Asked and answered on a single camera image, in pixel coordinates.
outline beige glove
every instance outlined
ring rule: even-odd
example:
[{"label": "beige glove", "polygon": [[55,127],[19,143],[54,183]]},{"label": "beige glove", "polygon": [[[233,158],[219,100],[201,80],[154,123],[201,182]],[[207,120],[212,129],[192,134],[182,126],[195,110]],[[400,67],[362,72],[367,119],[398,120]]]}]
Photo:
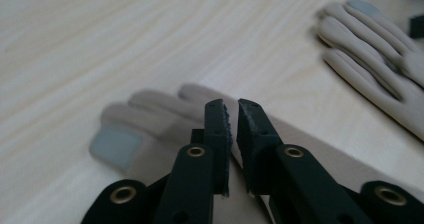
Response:
[{"label": "beige glove", "polygon": [[323,10],[325,61],[357,91],[424,140],[424,53],[377,8],[361,0]]},{"label": "beige glove", "polygon": [[[171,171],[179,148],[187,145],[191,129],[203,128],[204,105],[224,100],[230,114],[231,130],[236,136],[238,103],[222,93],[188,84],[179,97],[155,91],[142,91],[127,104],[113,104],[101,116],[102,128],[92,140],[90,152],[108,165],[120,169],[126,178],[149,185]],[[402,186],[418,199],[424,193],[384,176],[328,144],[269,116],[283,142],[307,148],[344,186],[359,191],[363,183],[382,180]],[[215,196],[214,223],[269,223],[270,217],[255,198],[247,195],[240,169],[242,160],[236,142],[236,162],[230,165],[230,197]]]}]

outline light wood surface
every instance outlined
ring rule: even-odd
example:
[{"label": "light wood surface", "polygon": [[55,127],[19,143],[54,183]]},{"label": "light wood surface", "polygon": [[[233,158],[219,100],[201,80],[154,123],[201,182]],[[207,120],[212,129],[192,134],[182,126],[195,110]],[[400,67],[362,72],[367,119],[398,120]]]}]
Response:
[{"label": "light wood surface", "polygon": [[[424,144],[320,58],[317,12],[334,1],[0,0],[0,222],[79,223],[121,178],[88,152],[102,108],[187,82],[424,190]],[[403,30],[424,10],[366,1]]]}]

